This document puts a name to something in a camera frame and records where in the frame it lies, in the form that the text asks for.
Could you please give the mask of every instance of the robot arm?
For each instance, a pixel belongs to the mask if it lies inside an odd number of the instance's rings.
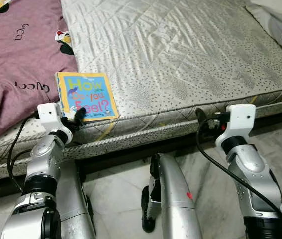
[[[38,113],[48,132],[31,151],[22,195],[17,199],[1,239],[61,239],[60,216],[56,209],[56,190],[60,160],[65,145],[85,115],[77,111],[73,121],[60,119],[56,103],[41,104]]]
[[[230,120],[225,132],[216,140],[226,153],[229,171],[248,183],[282,212],[282,195],[267,161],[256,147],[247,143],[254,126],[256,107],[251,104],[227,107]],[[282,218],[249,189],[235,181],[240,209],[248,239],[282,239]]]

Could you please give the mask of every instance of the book cover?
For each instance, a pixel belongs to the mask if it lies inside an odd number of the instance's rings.
[[[119,117],[106,74],[57,72],[56,81],[64,116],[73,118],[85,107],[84,122]]]

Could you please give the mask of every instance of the marble floor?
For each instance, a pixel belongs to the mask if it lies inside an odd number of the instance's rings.
[[[253,131],[250,142],[269,162],[282,189],[282,123]],[[207,153],[226,165],[212,143]],[[239,239],[244,235],[233,180],[211,165],[195,147],[170,153],[183,171],[197,207],[205,239]],[[149,180],[149,159],[89,174],[84,189],[93,209],[98,239],[161,239],[161,219],[147,234],[141,227],[141,192]],[[18,195],[0,198],[0,234]]]

